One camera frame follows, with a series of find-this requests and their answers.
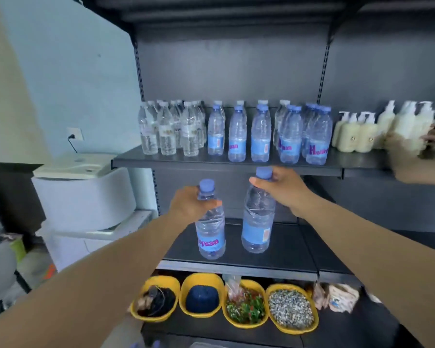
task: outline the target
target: small stones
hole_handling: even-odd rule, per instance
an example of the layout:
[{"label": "small stones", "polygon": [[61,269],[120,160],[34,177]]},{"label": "small stones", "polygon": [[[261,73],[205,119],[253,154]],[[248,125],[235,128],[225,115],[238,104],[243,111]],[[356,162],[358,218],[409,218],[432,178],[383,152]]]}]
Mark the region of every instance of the small stones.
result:
[{"label": "small stones", "polygon": [[269,294],[269,309],[283,327],[304,329],[314,321],[308,299],[296,290],[275,290]]}]

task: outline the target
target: blue bottle cap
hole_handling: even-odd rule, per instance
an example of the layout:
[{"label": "blue bottle cap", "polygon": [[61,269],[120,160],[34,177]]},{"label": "blue bottle cap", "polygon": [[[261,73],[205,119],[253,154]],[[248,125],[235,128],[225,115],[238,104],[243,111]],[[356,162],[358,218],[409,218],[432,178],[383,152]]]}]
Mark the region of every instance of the blue bottle cap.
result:
[{"label": "blue bottle cap", "polygon": [[256,176],[262,180],[269,180],[272,177],[272,167],[257,167]]},{"label": "blue bottle cap", "polygon": [[260,111],[267,111],[267,110],[269,110],[269,106],[267,106],[267,105],[258,104],[258,106],[256,106],[256,107]]},{"label": "blue bottle cap", "polygon": [[211,193],[214,191],[214,181],[213,180],[201,180],[200,181],[200,191],[203,193]]}]

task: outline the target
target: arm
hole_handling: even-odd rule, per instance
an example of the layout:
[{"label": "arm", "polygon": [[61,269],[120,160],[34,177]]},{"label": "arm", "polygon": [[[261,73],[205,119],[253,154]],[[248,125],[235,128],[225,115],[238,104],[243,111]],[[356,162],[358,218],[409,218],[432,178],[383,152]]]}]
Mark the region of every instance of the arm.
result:
[{"label": "arm", "polygon": [[[435,134],[423,138],[435,141]],[[398,181],[410,184],[435,185],[435,160],[423,160],[406,150],[405,140],[394,134],[387,137],[391,168]]]},{"label": "arm", "polygon": [[0,347],[99,348],[176,237],[218,200],[179,190],[166,215],[94,252],[0,316]]},{"label": "arm", "polygon": [[306,219],[332,251],[427,348],[435,347],[435,250],[309,191],[290,169],[250,182]]}]

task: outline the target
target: blue label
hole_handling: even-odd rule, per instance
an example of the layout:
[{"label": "blue label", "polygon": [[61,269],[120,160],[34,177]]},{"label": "blue label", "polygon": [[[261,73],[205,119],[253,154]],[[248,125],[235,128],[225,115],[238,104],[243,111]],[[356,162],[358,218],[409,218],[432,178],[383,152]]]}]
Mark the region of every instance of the blue label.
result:
[{"label": "blue label", "polygon": [[282,139],[281,152],[287,155],[292,155],[292,156],[299,155],[301,147],[302,147],[301,141]]},{"label": "blue label", "polygon": [[255,155],[266,155],[269,153],[271,140],[261,140],[251,138],[251,153]]},{"label": "blue label", "polygon": [[246,140],[229,140],[229,152],[232,154],[246,153]]},{"label": "blue label", "polygon": [[220,149],[223,147],[224,137],[216,137],[208,134],[208,147],[211,149]]},{"label": "blue label", "polygon": [[312,156],[326,157],[329,151],[329,143],[312,143],[307,146],[307,153]]},{"label": "blue label", "polygon": [[271,236],[272,224],[269,227],[255,227],[250,226],[248,222],[244,220],[244,226],[242,230],[242,237],[252,244],[263,244],[269,240]]},{"label": "blue label", "polygon": [[198,235],[198,246],[204,251],[218,251],[224,246],[224,223],[222,224],[222,231],[216,234],[214,237],[203,237]]}]

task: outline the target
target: electrical outlet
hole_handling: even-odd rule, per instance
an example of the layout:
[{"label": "electrical outlet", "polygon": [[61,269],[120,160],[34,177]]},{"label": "electrical outlet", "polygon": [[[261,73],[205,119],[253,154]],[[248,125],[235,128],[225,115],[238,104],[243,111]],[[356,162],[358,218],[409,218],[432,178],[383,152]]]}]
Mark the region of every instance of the electrical outlet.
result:
[{"label": "electrical outlet", "polygon": [[71,128],[68,127],[68,136],[74,134],[74,140],[84,140],[84,136],[82,135],[81,128]]}]

